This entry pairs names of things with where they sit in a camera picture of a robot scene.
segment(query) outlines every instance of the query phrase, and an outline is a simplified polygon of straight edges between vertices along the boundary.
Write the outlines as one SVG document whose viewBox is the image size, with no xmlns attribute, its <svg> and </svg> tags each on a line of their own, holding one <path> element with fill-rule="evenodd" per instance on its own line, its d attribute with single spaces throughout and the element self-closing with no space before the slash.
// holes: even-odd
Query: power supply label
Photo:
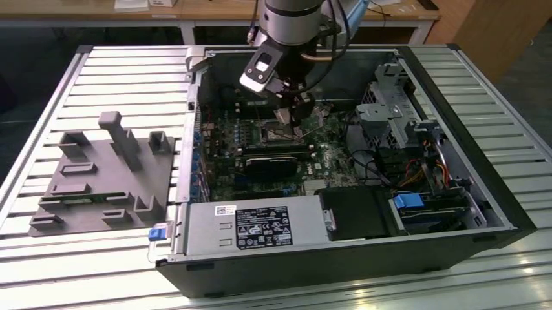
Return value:
<svg viewBox="0 0 552 310">
<path fill-rule="evenodd" d="M 293 245 L 288 207 L 237 210 L 236 234 L 241 250 Z"/>
</svg>

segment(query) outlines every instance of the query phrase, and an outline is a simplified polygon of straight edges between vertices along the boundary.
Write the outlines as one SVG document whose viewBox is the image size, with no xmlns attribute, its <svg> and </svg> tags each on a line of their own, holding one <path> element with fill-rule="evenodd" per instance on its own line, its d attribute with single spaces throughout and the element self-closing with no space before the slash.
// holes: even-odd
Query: silver metal chassis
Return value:
<svg viewBox="0 0 552 310">
<path fill-rule="evenodd" d="M 0 300 L 3 309 L 495 309 L 550 306 L 552 292 L 552 152 L 462 52 L 414 48 L 539 231 L 447 271 L 268 291 L 214 300 L 184 297 L 149 262 L 148 229 L 31 238 L 38 199 L 62 156 L 65 130 L 105 139 L 94 124 L 120 109 L 136 135 L 188 124 L 186 46 L 95 47 L 78 54 L 0 188 Z M 122 74 L 133 81 L 121 83 Z M 172 186 L 177 184 L 180 154 Z M 177 190 L 172 188 L 169 214 Z M 169 242 L 157 252 L 170 252 Z"/>
</svg>

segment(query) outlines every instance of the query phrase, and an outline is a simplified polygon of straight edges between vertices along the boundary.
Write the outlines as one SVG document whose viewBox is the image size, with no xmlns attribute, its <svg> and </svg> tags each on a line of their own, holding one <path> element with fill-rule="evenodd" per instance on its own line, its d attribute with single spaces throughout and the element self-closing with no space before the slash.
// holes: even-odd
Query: black cable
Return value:
<svg viewBox="0 0 552 310">
<path fill-rule="evenodd" d="M 328 4 L 331 6 L 332 19 L 336 21 L 336 9 L 335 9 L 335 4 L 332 3 L 332 0 L 328 1 Z M 335 31 L 335 35 L 332 36 L 332 58 L 336 56 L 336 52 L 337 52 L 337 31 Z M 285 91 L 284 94 L 295 96 L 295 95 L 303 94 L 304 92 L 308 92 L 309 90 L 312 90 L 315 86 L 317 86 L 319 83 L 324 80 L 324 78 L 332 71 L 333 66 L 335 66 L 335 61 L 332 60 L 327 66 L 324 73 L 319 76 L 319 78 L 315 80 L 311 86 L 307 86 L 305 88 L 296 89 L 296 90 L 288 90 Z"/>
<path fill-rule="evenodd" d="M 359 152 L 369 153 L 372 156 L 376 155 L 376 152 L 375 152 L 373 150 L 356 150 L 356 151 L 352 153 L 352 156 L 353 156 L 356 153 L 359 153 Z"/>
<path fill-rule="evenodd" d="M 349 20 L 347 19 L 347 14 L 345 14 L 345 10 L 344 10 L 341 0 L 337 0 L 337 8 L 340 9 L 340 15 L 343 16 L 343 19 L 344 19 L 347 41 L 345 41 L 344 48 L 343 48 L 340 54 L 335 57 L 333 61 L 339 60 L 345 55 L 347 49 L 349 48 L 349 45 L 352 44 L 352 39 L 353 39 L 352 38 L 352 28 L 351 28 L 351 25 L 349 25 Z"/>
<path fill-rule="evenodd" d="M 344 9 L 344 6 L 343 6 L 343 2 L 341 2 L 341 0 L 336 0 L 336 1 L 337 1 L 337 7 L 340 9 L 340 15 L 343 16 L 344 24 L 345 24 L 345 32 L 347 32 L 345 46 L 344 46 L 343 50 L 340 51 L 340 54 L 336 55 L 336 52 L 337 52 L 337 29 L 335 29 L 336 31 L 335 31 L 335 35 L 333 35 L 333 39 L 332 39 L 332 61 L 328 64 L 324 73 L 313 81 L 311 86 L 307 86 L 303 89 L 289 90 L 284 93 L 285 95 L 295 96 L 295 95 L 299 95 L 299 94 L 312 90 L 319 85 L 319 83 L 324 80 L 324 78 L 327 77 L 327 75 L 332 71 L 336 60 L 339 60 L 345 55 L 347 49 L 349 48 L 349 45 L 352 43 L 352 29 L 351 29 L 351 26 L 349 26 L 349 20 L 347 19 L 347 14 L 345 14 L 345 9 Z M 336 18 L 336 9 L 335 9 L 335 4 L 332 3 L 332 0 L 328 1 L 328 4 L 331 6 L 332 20 L 336 22 L 336 20 L 337 20 L 337 18 Z"/>
<path fill-rule="evenodd" d="M 349 132 L 349 122 L 352 121 L 353 118 L 353 114 L 349 114 L 349 117 L 347 119 L 347 128 L 345 128 L 345 132 L 344 132 L 344 142 L 345 142 L 345 154 L 353 159 L 353 161 L 364 168 L 365 171 L 371 171 L 372 173 L 375 173 L 375 175 L 378 175 L 378 177 L 380 178 L 382 182 L 390 186 L 394 189 L 400 189 L 400 187 L 388 179 L 388 177 L 384 175 L 384 173 L 382 173 L 380 171 L 378 171 L 375 168 L 369 167 L 368 164 L 363 163 L 359 159 L 355 158 L 353 153 L 356 152 L 361 152 L 361 151 L 367 151 L 367 150 L 356 150 L 353 153 L 349 152 L 349 147 L 347 146 L 347 133 Z"/>
<path fill-rule="evenodd" d="M 256 0 L 256 7 L 253 9 L 253 16 L 252 16 L 252 24 L 249 26 L 249 29 L 256 27 L 256 19 L 257 19 L 257 11 L 260 9 L 260 0 Z"/>
<path fill-rule="evenodd" d="M 382 14 L 382 16 L 384 17 L 384 28 L 386 28 L 386 24 L 387 24 L 387 22 L 388 22 L 388 19 L 387 19 L 386 17 L 387 17 L 387 15 L 391 16 L 391 14 L 387 14 L 387 13 L 384 12 L 384 7 L 383 7 L 379 3 L 373 2 L 372 0 L 371 0 L 371 2 L 372 2 L 373 4 L 376 4 L 378 6 L 380 6 L 382 12 L 379 12 L 379 11 L 376 11 L 376 10 L 372 10 L 371 8 L 369 8 L 369 10 L 371 10 L 372 12 L 376 12 L 376 13 L 380 13 L 380 14 Z"/>
<path fill-rule="evenodd" d="M 371 163 L 373 163 L 375 162 L 375 160 L 371 160 L 368 163 L 367 163 L 367 166 L 368 165 L 371 165 Z M 369 170 L 368 169 L 364 169 L 364 178 L 360 178 L 359 179 L 360 181 L 364 181 L 364 184 L 367 185 L 367 181 L 373 181 L 373 180 L 379 180 L 379 181 L 382 181 L 382 179 L 380 178 L 369 178 Z"/>
</svg>

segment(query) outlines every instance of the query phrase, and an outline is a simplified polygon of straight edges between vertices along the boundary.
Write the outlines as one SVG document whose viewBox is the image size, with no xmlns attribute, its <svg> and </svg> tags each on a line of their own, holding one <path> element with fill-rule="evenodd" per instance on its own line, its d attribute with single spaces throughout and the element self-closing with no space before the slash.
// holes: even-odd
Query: floor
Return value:
<svg viewBox="0 0 552 310">
<path fill-rule="evenodd" d="M 0 29 L 0 76 L 18 97 L 18 105 L 0 113 L 0 183 L 34 129 L 65 69 L 79 45 L 181 44 L 178 29 Z M 511 104 L 543 139 L 552 144 L 552 23 L 549 23 L 498 84 Z M 10 95 L 2 87 L 0 111 Z"/>
</svg>

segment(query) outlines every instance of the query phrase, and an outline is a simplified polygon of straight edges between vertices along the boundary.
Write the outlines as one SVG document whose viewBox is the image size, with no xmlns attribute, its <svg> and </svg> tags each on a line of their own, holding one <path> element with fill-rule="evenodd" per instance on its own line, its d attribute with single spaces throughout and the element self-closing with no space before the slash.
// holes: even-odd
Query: table leg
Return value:
<svg viewBox="0 0 552 310">
<path fill-rule="evenodd" d="M 182 21 L 180 23 L 182 40 L 185 45 L 196 44 L 196 35 L 194 35 L 196 23 L 193 21 Z"/>
<path fill-rule="evenodd" d="M 419 26 L 416 27 L 415 32 L 412 33 L 411 42 L 408 44 L 422 45 L 428 38 L 430 31 L 434 26 L 434 20 L 431 21 L 419 21 Z"/>
</svg>

